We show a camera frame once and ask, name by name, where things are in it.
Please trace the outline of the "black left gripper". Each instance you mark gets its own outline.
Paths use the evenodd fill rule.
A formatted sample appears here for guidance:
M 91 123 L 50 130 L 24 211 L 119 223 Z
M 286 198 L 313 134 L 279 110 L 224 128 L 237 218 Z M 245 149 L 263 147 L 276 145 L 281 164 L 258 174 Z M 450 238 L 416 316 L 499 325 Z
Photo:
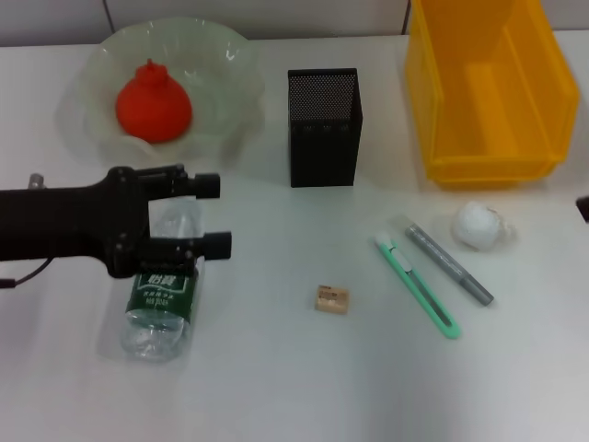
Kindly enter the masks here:
M 0 191 L 0 262 L 91 257 L 110 276 L 138 273 L 148 200 L 220 197 L 216 173 L 190 176 L 183 164 L 111 169 L 92 185 Z

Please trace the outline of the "green utility knife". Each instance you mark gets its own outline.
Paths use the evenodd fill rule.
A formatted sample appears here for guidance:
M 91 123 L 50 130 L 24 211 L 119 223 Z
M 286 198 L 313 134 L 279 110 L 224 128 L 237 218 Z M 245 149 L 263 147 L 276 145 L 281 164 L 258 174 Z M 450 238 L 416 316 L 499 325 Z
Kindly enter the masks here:
M 374 241 L 385 260 L 408 288 L 438 331 L 447 339 L 458 339 L 461 335 L 458 324 L 437 299 L 431 288 L 423 281 L 421 275 L 407 260 L 398 244 L 386 232 L 376 234 Z

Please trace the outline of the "white paper ball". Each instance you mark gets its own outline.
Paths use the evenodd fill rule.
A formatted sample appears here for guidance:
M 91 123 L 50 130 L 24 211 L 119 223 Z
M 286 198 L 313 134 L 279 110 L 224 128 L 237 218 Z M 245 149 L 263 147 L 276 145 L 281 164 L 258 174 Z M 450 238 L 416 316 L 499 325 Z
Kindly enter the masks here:
M 457 241 L 478 251 L 490 251 L 515 241 L 516 229 L 488 205 L 470 201 L 454 215 L 451 232 Z

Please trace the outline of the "grey marker pen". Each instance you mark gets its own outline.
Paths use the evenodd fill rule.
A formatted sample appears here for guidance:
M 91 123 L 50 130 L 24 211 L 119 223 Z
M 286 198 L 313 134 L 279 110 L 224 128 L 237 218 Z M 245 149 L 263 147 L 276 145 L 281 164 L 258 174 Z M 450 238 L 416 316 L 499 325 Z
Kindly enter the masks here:
M 405 227 L 404 234 L 482 306 L 487 307 L 493 302 L 494 296 L 417 224 Z

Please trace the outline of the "red-orange toy fruit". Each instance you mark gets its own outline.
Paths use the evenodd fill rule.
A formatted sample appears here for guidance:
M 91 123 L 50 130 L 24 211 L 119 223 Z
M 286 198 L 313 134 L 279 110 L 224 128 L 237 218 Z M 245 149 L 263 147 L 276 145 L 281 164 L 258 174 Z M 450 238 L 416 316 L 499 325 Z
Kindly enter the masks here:
M 150 144 L 179 138 L 193 117 L 185 89 L 164 65 L 151 59 L 135 70 L 134 77 L 119 92 L 115 112 L 125 133 Z

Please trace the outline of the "yellow plastic bin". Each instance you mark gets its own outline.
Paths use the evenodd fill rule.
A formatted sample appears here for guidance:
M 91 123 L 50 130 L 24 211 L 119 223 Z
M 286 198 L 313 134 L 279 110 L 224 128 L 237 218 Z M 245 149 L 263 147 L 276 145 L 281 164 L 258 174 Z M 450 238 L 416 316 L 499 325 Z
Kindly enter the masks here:
M 547 177 L 580 90 L 540 0 L 411 0 L 405 78 L 425 175 L 452 189 Z

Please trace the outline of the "clear water bottle green label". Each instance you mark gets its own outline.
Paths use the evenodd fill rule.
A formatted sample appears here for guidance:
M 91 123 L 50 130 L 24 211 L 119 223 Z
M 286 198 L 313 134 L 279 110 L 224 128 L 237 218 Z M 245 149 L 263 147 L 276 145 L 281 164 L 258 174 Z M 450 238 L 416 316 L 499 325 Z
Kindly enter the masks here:
M 151 226 L 158 238 L 196 238 L 203 234 L 201 207 L 185 197 L 173 200 Z M 204 258 L 192 276 L 139 273 L 125 309 L 121 347 L 133 359 L 167 362 L 191 343 L 192 320 L 200 297 Z

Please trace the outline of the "pale green glass fruit plate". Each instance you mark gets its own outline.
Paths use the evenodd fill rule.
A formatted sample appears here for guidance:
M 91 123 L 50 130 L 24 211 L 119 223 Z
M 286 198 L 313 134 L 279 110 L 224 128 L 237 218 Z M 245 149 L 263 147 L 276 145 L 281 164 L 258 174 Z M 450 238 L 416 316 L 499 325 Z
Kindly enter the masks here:
M 117 121 L 117 95 L 147 61 L 164 65 L 191 100 L 191 126 L 174 141 L 149 144 Z M 263 91 L 251 41 L 201 18 L 160 18 L 120 29 L 98 45 L 67 86 L 54 123 L 75 157 L 107 167 L 227 160 L 260 128 Z

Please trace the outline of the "black mesh pen holder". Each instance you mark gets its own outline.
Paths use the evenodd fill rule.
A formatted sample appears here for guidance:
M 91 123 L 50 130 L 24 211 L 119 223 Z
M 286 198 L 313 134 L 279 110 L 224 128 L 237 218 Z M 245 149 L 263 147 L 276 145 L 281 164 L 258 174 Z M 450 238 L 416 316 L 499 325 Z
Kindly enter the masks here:
M 363 128 L 355 68 L 288 72 L 293 188 L 352 186 Z

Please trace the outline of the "beige eraser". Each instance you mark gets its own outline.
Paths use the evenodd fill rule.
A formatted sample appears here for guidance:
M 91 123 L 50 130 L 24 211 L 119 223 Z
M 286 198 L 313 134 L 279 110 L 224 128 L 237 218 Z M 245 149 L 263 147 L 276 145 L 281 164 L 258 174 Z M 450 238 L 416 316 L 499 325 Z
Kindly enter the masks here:
M 319 285 L 315 301 L 315 309 L 318 311 L 345 315 L 350 305 L 350 292 L 348 289 Z

